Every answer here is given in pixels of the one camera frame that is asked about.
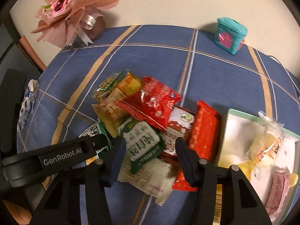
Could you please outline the yellow cake snack packet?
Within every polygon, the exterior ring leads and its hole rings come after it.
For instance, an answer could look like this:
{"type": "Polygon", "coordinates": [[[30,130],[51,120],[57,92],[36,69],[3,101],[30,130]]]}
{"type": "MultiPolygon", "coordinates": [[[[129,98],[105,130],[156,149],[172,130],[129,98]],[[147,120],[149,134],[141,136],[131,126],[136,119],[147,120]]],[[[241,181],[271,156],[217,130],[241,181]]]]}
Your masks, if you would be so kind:
{"type": "Polygon", "coordinates": [[[221,221],[221,212],[222,212],[222,185],[217,184],[216,190],[216,202],[214,207],[214,218],[213,225],[219,225],[221,221]]]}

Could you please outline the white beige snack packet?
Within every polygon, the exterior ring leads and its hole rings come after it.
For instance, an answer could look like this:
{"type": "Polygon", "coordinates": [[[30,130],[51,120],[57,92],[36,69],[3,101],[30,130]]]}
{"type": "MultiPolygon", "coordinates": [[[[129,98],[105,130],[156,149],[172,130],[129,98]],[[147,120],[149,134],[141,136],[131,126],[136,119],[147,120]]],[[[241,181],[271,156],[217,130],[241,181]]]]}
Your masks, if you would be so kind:
{"type": "Polygon", "coordinates": [[[117,180],[127,182],[153,196],[156,199],[155,203],[163,206],[173,191],[172,185],[176,180],[178,168],[161,158],[149,161],[135,174],[130,172],[130,168],[130,158],[125,156],[117,180]]]}

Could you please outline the green white snack packet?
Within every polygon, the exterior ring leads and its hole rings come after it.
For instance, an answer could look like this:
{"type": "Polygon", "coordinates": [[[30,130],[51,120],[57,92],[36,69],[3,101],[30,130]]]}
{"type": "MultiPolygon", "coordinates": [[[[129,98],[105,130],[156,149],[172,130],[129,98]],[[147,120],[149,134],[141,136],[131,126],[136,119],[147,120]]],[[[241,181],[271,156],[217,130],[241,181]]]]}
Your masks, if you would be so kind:
{"type": "Polygon", "coordinates": [[[146,121],[129,117],[117,131],[126,140],[127,156],[130,158],[130,172],[135,174],[146,163],[158,157],[166,145],[160,134],[146,121]]]}

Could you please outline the red crinkled snack packet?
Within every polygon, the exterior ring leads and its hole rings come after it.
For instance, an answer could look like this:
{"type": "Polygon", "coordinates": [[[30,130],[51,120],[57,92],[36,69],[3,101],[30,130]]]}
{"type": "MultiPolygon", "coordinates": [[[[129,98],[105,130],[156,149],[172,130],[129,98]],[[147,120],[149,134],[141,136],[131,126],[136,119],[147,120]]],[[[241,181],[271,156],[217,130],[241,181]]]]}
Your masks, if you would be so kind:
{"type": "Polygon", "coordinates": [[[140,90],[117,103],[132,117],[165,132],[179,93],[153,77],[143,77],[140,90]]]}

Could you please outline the pink snack packet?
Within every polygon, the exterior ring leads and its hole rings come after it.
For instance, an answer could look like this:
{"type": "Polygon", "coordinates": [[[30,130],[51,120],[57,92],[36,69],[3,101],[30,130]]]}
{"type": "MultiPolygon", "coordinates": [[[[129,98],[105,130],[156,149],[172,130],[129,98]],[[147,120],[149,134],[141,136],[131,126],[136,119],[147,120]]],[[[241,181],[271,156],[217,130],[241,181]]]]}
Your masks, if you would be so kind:
{"type": "Polygon", "coordinates": [[[287,170],[277,170],[273,175],[273,181],[265,209],[274,221],[284,205],[289,190],[289,172],[287,170]]]}

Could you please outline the white tray green rim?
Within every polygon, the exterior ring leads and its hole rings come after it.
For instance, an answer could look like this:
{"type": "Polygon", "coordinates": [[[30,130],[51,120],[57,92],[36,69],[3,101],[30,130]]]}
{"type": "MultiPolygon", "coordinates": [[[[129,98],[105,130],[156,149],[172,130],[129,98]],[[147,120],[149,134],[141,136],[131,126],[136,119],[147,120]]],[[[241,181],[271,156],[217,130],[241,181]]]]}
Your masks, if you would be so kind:
{"type": "Polygon", "coordinates": [[[222,121],[216,164],[241,168],[269,211],[273,224],[283,224],[298,200],[299,135],[264,112],[253,116],[229,109],[222,121]],[[288,185],[278,208],[271,208],[271,187],[278,176],[288,185]]]}

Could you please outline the clear wrapped round pastry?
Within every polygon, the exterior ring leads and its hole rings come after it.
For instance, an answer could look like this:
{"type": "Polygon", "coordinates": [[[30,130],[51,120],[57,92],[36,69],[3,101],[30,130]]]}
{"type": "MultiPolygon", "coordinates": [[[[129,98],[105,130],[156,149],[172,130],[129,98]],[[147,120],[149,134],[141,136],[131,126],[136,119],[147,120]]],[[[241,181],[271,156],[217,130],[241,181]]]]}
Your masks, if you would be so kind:
{"type": "Polygon", "coordinates": [[[274,164],[284,140],[283,124],[265,112],[259,111],[258,115],[263,131],[256,134],[246,152],[245,161],[238,165],[248,180],[251,179],[252,171],[258,173],[261,168],[268,168],[274,164]]]}

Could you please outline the green white barcode packet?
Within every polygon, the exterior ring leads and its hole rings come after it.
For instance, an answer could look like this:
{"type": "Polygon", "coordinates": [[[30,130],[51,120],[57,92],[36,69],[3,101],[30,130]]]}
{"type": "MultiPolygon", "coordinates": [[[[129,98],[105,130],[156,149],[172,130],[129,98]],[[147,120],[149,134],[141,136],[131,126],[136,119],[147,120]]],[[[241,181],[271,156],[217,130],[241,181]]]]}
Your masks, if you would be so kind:
{"type": "Polygon", "coordinates": [[[85,164],[89,165],[93,161],[95,161],[98,158],[103,158],[107,151],[111,150],[114,147],[114,144],[112,142],[112,138],[107,132],[106,128],[104,127],[103,123],[101,121],[93,123],[91,126],[89,126],[87,129],[85,129],[79,137],[84,136],[90,136],[93,137],[95,135],[103,134],[107,138],[107,144],[104,145],[104,147],[101,147],[96,151],[96,156],[86,160],[85,164]]]}

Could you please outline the orange red wafer packet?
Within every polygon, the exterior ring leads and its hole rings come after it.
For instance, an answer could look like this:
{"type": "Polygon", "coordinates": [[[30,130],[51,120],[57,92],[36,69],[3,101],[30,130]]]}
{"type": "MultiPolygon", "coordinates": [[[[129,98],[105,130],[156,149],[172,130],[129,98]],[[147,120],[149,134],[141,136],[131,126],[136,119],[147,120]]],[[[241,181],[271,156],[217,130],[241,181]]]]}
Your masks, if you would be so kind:
{"type": "Polygon", "coordinates": [[[214,162],[220,139],[221,115],[204,101],[196,103],[196,120],[186,146],[200,158],[214,162]]]}

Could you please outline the red white snack packet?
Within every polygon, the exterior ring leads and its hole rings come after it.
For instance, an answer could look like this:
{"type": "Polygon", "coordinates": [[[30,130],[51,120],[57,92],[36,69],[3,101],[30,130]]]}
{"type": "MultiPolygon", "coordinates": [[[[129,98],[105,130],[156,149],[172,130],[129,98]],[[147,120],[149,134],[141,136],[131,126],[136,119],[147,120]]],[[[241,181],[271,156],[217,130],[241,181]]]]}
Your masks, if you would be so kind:
{"type": "Polygon", "coordinates": [[[174,107],[168,120],[167,130],[160,132],[160,136],[166,147],[165,155],[176,156],[176,139],[182,137],[185,142],[188,142],[190,133],[193,128],[195,116],[184,108],[174,107]]]}

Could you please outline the tan biscuit snack packet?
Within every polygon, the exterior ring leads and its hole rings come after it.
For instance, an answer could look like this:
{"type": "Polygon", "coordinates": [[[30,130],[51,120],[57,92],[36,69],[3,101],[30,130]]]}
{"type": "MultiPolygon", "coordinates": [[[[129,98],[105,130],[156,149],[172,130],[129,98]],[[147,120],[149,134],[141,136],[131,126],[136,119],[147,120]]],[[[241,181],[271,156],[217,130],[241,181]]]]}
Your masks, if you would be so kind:
{"type": "Polygon", "coordinates": [[[118,136],[117,128],[120,124],[129,117],[129,114],[123,108],[117,106],[117,103],[138,92],[140,88],[140,78],[127,71],[125,77],[116,84],[104,100],[101,100],[99,104],[92,104],[96,115],[113,138],[118,136]]]}

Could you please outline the green clear nut packet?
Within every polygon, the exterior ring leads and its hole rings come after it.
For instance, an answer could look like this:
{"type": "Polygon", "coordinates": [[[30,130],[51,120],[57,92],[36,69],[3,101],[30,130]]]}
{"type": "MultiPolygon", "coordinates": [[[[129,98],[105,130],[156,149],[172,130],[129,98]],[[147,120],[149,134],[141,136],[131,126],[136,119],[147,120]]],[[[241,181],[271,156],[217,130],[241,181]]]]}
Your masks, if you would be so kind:
{"type": "Polygon", "coordinates": [[[102,102],[118,85],[122,90],[125,90],[129,84],[128,76],[130,76],[130,73],[129,70],[112,73],[94,90],[93,99],[99,103],[102,102]]]}

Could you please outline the pink flower bouquet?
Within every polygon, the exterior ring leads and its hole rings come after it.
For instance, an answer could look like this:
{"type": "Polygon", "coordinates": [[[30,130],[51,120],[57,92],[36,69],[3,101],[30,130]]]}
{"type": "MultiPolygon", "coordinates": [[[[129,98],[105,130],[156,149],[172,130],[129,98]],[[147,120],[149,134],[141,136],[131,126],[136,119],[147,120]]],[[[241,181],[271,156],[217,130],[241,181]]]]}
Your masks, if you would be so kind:
{"type": "Polygon", "coordinates": [[[106,24],[103,11],[114,8],[119,0],[45,0],[36,13],[40,33],[37,41],[46,41],[61,49],[89,45],[99,38],[106,24]]]}

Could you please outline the teal pink toy house box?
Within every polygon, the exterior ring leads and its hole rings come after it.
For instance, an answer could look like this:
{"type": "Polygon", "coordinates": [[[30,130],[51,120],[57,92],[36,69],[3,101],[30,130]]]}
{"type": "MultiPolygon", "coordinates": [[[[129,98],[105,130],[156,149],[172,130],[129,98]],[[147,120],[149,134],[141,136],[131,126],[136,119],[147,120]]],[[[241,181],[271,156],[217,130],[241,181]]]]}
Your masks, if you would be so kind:
{"type": "Polygon", "coordinates": [[[217,19],[217,30],[214,35],[214,43],[235,55],[243,46],[248,29],[241,23],[229,17],[217,19]]]}

